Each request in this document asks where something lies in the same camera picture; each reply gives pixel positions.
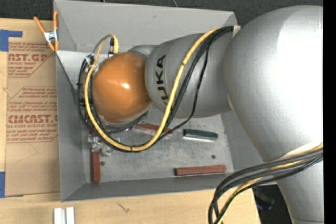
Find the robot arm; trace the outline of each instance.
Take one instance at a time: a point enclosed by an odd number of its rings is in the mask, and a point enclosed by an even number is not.
[[[187,118],[193,114],[203,118],[234,109],[265,162],[311,143],[321,143],[322,13],[322,7],[315,6],[283,8],[254,19],[235,37],[232,33],[216,36],[211,49],[194,67],[175,116]],[[121,119],[136,120],[151,102],[164,111],[174,87],[176,71],[190,46],[199,38],[200,35],[190,35],[155,48],[147,46],[143,50],[137,48],[127,52],[146,60],[145,67],[141,59],[131,61],[141,63],[139,68],[144,68],[144,81],[128,86],[117,81],[109,83],[112,88],[118,85],[120,90],[123,87],[126,90],[141,88],[140,92],[130,93],[132,97],[135,93],[135,99],[140,100],[137,108],[141,108],[127,110],[125,115],[115,118],[119,121],[109,124],[118,127],[118,124],[127,124]],[[121,56],[113,58],[110,62],[114,65]],[[186,78],[192,65],[186,64],[184,68],[186,71],[181,79]],[[107,102],[97,99],[95,91],[101,87],[95,87],[95,80],[97,82],[102,70],[100,67],[95,71],[92,88],[93,99],[96,96],[94,102],[101,111],[105,110]],[[134,76],[137,70],[137,64],[134,64],[123,78],[117,80],[124,80],[130,74]],[[200,77],[203,78],[201,86],[198,83]],[[198,102],[194,108],[195,90]],[[116,113],[113,107],[118,106],[109,104],[105,115],[98,116],[107,119],[107,115]],[[323,162],[277,183],[293,224],[324,222]]]

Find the yellow cable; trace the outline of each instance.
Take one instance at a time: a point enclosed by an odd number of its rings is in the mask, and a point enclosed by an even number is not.
[[[121,150],[124,150],[124,151],[133,151],[133,152],[139,152],[139,151],[143,151],[143,150],[146,150],[147,148],[149,148],[150,146],[152,146],[160,137],[160,134],[162,133],[163,131],[163,128],[167,122],[167,119],[169,117],[169,114],[170,114],[170,110],[171,110],[171,107],[173,105],[173,101],[174,101],[174,98],[175,98],[175,95],[176,95],[176,91],[177,91],[177,87],[179,86],[178,83],[181,79],[181,76],[182,76],[182,73],[183,73],[183,70],[184,70],[184,67],[185,65],[187,64],[187,62],[189,61],[191,55],[193,54],[193,52],[196,50],[196,48],[202,43],[203,40],[205,40],[208,36],[210,36],[214,31],[218,30],[218,28],[215,28],[213,30],[210,30],[208,31],[207,33],[203,34],[195,43],[194,45],[191,47],[191,49],[188,51],[187,55],[185,56],[181,66],[180,66],[180,69],[178,70],[178,73],[177,73],[177,76],[175,78],[175,82],[174,82],[174,85],[173,85],[173,89],[172,89],[172,92],[171,92],[171,95],[169,97],[169,100],[168,100],[168,104],[167,104],[167,107],[165,109],[165,112],[164,112],[164,115],[163,115],[163,118],[162,118],[162,121],[161,121],[161,124],[159,126],[159,129],[158,131],[156,132],[156,134],[153,136],[153,138],[151,140],[149,140],[147,143],[143,144],[143,145],[140,145],[140,146],[127,146],[127,145],[123,145],[123,144],[120,144],[118,143],[117,141],[114,141],[113,139],[111,139],[108,135],[106,135],[106,133],[104,133],[104,131],[100,128],[100,126],[98,125],[98,123],[95,121],[95,118],[93,117],[93,114],[92,114],[92,111],[91,111],[91,108],[90,108],[90,103],[89,103],[89,97],[88,97],[88,89],[89,89],[89,82],[90,82],[90,78],[91,78],[91,75],[93,73],[93,70],[94,68],[96,67],[96,64],[97,64],[97,61],[98,61],[98,57],[99,57],[99,54],[100,54],[100,50],[102,48],[102,45],[104,44],[105,40],[108,38],[106,37],[105,39],[103,39],[101,41],[101,43],[99,44],[99,48],[98,48],[98,51],[97,51],[97,55],[94,59],[94,62],[92,64],[92,66],[90,66],[89,68],[89,71],[88,71],[88,75],[86,77],[86,80],[85,80],[85,85],[84,85],[84,99],[85,99],[85,106],[86,106],[86,110],[88,112],[88,115],[90,117],[90,120],[92,121],[93,125],[94,125],[94,128],[97,130],[97,132],[101,135],[101,137],[106,140],[108,143],[110,143],[112,146],[116,147],[116,148],[119,148]]]
[[[306,151],[304,154],[306,153],[311,153],[311,152],[314,152],[314,151],[317,151],[317,150],[320,150],[323,148],[323,142],[321,144],[319,144],[318,146]],[[294,165],[294,164],[297,164],[299,162],[303,162],[304,160],[301,160],[301,161],[296,161],[296,162],[291,162],[291,163],[286,163],[286,164],[282,164],[282,165],[277,165],[277,166],[274,166],[274,167],[271,167],[269,169],[267,169],[266,171],[268,170],[275,170],[275,169],[281,169],[281,168],[286,168],[286,167],[290,167],[291,165]],[[233,193],[232,195],[228,198],[228,201],[230,201],[233,197],[236,196],[237,193],[239,193],[242,189],[246,188],[246,187],[249,187],[250,185],[252,185],[253,183],[261,180],[262,177],[259,177],[259,178],[256,178],[256,179],[252,179],[248,182],[245,182],[245,183],[242,183]],[[223,221],[223,218],[224,218],[224,215],[222,215],[222,217],[220,218],[219,222],[218,223],[221,223]]]

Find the green object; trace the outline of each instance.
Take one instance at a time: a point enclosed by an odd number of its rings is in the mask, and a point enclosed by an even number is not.
[[[202,130],[184,129],[183,137],[214,141],[214,140],[217,140],[218,134],[214,132],[207,132],[207,131],[202,131]]]

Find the wooden block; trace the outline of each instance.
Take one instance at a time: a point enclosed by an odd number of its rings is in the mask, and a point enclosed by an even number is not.
[[[175,169],[175,176],[223,173],[225,171],[226,165],[182,167]]]
[[[91,182],[100,182],[100,153],[90,150]]]

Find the metal bracket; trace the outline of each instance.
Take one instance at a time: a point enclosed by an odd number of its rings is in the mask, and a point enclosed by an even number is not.
[[[54,224],[75,224],[74,207],[54,208]]]

